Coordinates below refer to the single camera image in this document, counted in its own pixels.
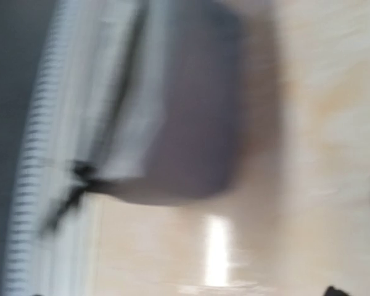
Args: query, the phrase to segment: shiny floor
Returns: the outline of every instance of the shiny floor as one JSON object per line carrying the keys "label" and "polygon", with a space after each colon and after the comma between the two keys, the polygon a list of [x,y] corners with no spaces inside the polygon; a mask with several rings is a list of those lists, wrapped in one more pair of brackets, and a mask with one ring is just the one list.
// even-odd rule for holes
{"label": "shiny floor", "polygon": [[226,0],[244,18],[236,182],[99,197],[92,296],[370,296],[370,2]]}

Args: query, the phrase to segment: dark object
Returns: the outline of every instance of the dark object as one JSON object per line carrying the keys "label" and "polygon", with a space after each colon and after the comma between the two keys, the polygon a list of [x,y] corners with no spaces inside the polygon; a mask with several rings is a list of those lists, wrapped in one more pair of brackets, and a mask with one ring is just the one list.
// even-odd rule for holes
{"label": "dark object", "polygon": [[237,142],[239,40],[238,19],[215,1],[144,2],[116,99],[107,98],[107,111],[83,132],[85,157],[74,169],[80,185],[49,228],[85,192],[154,203],[227,188]]}
{"label": "dark object", "polygon": [[330,286],[330,287],[327,288],[324,296],[350,296],[350,295],[341,291],[341,290],[337,290],[334,287]]}

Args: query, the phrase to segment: gray bag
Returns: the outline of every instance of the gray bag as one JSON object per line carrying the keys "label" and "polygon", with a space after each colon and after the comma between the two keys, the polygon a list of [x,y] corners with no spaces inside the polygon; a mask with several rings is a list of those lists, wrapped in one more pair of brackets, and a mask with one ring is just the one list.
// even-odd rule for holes
{"label": "gray bag", "polygon": [[52,228],[84,192],[167,204],[229,184],[238,130],[238,18],[212,0],[153,0],[135,19],[119,83],[86,112],[84,156],[74,169],[81,184],[49,220]]}

